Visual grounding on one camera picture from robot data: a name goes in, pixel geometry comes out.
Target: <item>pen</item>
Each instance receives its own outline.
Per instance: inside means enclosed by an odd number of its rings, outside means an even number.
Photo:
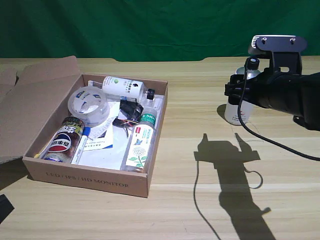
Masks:
[[[82,155],[82,152],[84,151],[89,134],[90,134],[90,127],[87,127],[87,126],[84,127],[82,137],[80,139],[78,147],[75,150],[74,156],[71,160],[71,164],[79,163],[80,157]]]

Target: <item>plastic bottle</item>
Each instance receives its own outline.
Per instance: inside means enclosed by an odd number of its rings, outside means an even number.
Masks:
[[[157,111],[145,106],[138,125],[133,128],[120,170],[145,173],[155,137]]]
[[[260,74],[259,68],[259,59],[258,58],[251,58],[250,62],[247,66],[247,77],[246,79],[252,79],[256,77],[258,74]],[[245,68],[239,67],[235,74],[245,74]],[[224,117],[225,120],[233,125],[241,125],[239,118],[238,118],[238,105],[239,105],[239,99],[234,99],[232,97],[228,98],[228,101],[226,103]],[[241,119],[246,124],[249,120],[249,117],[253,110],[253,104],[247,101],[242,101],[241,103]]]
[[[141,103],[144,99],[153,100],[155,90],[147,88],[142,81],[120,77],[106,76],[103,80],[102,91],[109,98]]]

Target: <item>soda can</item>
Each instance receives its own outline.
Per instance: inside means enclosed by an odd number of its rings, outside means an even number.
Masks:
[[[85,124],[74,116],[66,117],[43,159],[71,163],[82,137]]]

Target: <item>cardboard box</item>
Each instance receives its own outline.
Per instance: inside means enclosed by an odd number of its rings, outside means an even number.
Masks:
[[[36,181],[147,197],[167,105],[166,81],[143,81],[156,94],[164,95],[164,104],[156,130],[152,157],[146,173],[111,170],[33,158],[50,140],[64,118],[70,115],[69,96],[89,80],[102,83],[106,75],[81,74],[74,56],[27,66],[13,87],[12,73],[1,75],[8,86],[1,92],[0,161],[23,156],[22,160]]]

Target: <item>white lotion bottle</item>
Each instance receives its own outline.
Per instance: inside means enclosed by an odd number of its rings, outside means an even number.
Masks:
[[[247,66],[247,77],[246,79],[252,79],[256,77],[258,74],[260,74],[259,68],[259,59],[257,58],[251,58],[250,62]],[[235,74],[245,74],[245,67],[239,67]],[[238,118],[238,105],[239,105],[239,99],[228,97],[228,101],[226,103],[224,117],[225,120],[232,124],[239,126],[241,125],[239,118]],[[242,101],[241,104],[241,119],[246,124],[249,120],[249,117],[253,111],[254,105],[247,101]]]

